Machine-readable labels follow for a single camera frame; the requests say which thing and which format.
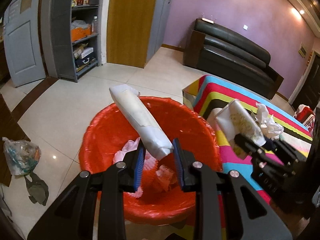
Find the orange foam net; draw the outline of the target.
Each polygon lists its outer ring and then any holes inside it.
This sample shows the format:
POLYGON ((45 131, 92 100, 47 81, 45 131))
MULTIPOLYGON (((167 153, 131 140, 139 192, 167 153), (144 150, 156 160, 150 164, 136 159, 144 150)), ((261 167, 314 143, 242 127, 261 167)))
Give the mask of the orange foam net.
POLYGON ((141 184, 135 193, 127 193, 133 198, 140 198, 147 193, 169 192, 177 183, 175 172, 146 151, 141 184))

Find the long white paper package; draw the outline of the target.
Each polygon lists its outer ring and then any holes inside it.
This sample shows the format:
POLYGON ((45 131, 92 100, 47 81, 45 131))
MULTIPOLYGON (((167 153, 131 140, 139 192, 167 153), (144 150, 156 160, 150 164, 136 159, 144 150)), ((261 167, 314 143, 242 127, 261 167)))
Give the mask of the long white paper package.
POLYGON ((146 150, 157 160, 171 154, 174 147, 156 119, 142 103, 140 92, 127 84, 109 88, 114 103, 139 134, 146 150))

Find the red lined trash bin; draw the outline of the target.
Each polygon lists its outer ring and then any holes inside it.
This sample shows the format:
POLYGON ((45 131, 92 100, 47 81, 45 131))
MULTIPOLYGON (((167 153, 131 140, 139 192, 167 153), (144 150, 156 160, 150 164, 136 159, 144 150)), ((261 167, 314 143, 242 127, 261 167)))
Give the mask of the red lined trash bin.
POLYGON ((213 128, 197 113, 170 98, 132 96, 101 110, 91 121, 80 147, 80 167, 105 171, 122 160, 121 151, 142 141, 146 148, 139 189, 124 194, 124 216, 152 225, 185 221, 195 224, 195 194, 177 182, 172 141, 214 171, 222 170, 213 128))

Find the crumpled white tissue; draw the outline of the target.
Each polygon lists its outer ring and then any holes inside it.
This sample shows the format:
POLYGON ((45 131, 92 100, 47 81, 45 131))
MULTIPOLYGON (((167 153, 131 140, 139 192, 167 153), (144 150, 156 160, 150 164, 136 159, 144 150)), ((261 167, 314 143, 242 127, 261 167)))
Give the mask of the crumpled white tissue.
POLYGON ((256 122, 262 133, 268 139, 278 140, 284 132, 283 126, 274 121, 273 115, 269 114, 267 107, 262 103, 256 103, 256 122))

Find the red white patterned fabric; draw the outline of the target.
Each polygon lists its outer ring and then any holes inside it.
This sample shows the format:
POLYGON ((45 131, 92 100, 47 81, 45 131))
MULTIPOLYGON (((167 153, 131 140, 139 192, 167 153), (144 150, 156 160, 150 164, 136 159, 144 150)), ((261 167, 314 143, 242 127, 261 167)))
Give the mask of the red white patterned fabric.
POLYGON ((304 104, 299 105, 293 117, 302 123, 309 132, 313 130, 315 124, 315 113, 309 106, 304 104))

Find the dark rag on floor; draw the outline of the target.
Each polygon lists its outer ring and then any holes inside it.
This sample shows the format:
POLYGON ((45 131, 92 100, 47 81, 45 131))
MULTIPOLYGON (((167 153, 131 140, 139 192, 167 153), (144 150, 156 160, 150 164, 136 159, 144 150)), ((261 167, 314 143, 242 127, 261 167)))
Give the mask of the dark rag on floor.
POLYGON ((34 172, 25 175, 24 179, 30 201, 33 204, 39 203, 46 206, 49 198, 49 188, 46 182, 34 172))

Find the dark entrance door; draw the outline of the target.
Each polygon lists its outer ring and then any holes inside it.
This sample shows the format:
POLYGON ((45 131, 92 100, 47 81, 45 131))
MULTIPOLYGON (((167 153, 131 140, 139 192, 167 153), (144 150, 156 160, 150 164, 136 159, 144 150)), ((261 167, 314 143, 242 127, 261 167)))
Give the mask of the dark entrance door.
POLYGON ((300 105, 309 106, 314 110, 319 103, 319 93, 320 93, 320 61, 319 56, 316 55, 313 60, 310 72, 303 87, 292 103, 294 110, 297 110, 300 105))

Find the plastic bag on floor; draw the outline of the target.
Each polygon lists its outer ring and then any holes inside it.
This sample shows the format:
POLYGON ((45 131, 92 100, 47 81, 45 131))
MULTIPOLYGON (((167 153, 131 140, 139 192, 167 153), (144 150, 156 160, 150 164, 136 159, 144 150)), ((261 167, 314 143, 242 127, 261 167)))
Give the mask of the plastic bag on floor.
POLYGON ((35 169, 40 161, 41 150, 38 145, 26 140, 10 141, 5 145, 10 172, 13 176, 24 176, 35 169))

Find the colourful striped tablecloth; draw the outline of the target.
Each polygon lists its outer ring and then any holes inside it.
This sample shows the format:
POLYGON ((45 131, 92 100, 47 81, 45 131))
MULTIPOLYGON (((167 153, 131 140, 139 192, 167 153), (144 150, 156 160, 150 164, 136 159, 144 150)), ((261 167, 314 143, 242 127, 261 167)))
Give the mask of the colourful striped tablecloth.
POLYGON ((251 158, 233 146, 234 136, 245 134, 251 139, 261 135, 249 112, 257 112, 257 103, 264 103, 275 122, 285 128, 282 139, 305 157, 311 147, 311 137, 296 119, 269 101, 233 83, 204 75, 182 90, 183 103, 202 116, 216 131, 223 171, 237 170, 269 203, 270 196, 252 179, 251 158))

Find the black leather sofa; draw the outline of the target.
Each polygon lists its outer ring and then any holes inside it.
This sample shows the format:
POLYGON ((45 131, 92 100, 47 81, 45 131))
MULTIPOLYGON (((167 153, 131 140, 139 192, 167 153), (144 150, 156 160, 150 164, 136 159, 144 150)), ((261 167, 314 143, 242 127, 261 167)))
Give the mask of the black leather sofa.
POLYGON ((194 22, 183 64, 272 99, 284 78, 270 67, 270 53, 253 41, 201 18, 194 22))

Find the white wifi router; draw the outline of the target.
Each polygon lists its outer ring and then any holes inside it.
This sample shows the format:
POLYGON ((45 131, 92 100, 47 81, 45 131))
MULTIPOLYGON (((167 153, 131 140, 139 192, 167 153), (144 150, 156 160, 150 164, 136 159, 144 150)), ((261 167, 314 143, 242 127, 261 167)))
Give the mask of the white wifi router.
POLYGON ((210 15, 209 17, 206 17, 204 13, 201 14, 201 20, 204 22, 214 24, 216 21, 216 18, 213 17, 213 15, 210 15))

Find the grey wardrobe doors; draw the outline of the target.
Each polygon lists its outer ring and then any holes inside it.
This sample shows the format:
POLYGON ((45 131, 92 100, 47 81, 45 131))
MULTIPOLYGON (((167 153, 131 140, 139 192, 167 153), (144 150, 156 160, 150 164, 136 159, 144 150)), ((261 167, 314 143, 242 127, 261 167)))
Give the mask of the grey wardrobe doors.
POLYGON ((165 29, 167 26, 171 7, 171 1, 172 0, 156 0, 146 56, 147 62, 150 61, 153 55, 163 44, 165 29))

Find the wooden door panel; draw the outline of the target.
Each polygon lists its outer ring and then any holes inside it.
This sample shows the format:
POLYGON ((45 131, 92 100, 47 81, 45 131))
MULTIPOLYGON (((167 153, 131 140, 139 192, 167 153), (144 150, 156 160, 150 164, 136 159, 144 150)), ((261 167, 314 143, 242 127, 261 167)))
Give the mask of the wooden door panel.
POLYGON ((110 0, 107 61, 144 68, 156 0, 110 0))

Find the grey panel door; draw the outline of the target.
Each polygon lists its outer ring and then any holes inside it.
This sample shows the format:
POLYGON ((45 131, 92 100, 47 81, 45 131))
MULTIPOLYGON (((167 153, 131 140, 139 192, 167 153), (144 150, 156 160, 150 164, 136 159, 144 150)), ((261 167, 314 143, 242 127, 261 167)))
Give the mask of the grey panel door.
POLYGON ((44 79, 38 31, 39 0, 12 0, 4 13, 4 49, 15 87, 44 79))

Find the grey shelving unit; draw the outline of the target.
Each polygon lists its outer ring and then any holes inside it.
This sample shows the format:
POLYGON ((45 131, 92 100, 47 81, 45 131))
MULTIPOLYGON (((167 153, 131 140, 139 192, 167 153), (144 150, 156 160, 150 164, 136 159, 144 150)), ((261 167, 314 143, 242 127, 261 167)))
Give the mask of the grey shelving unit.
POLYGON ((101 0, 42 0, 41 42, 48 75, 78 82, 96 67, 101 0))

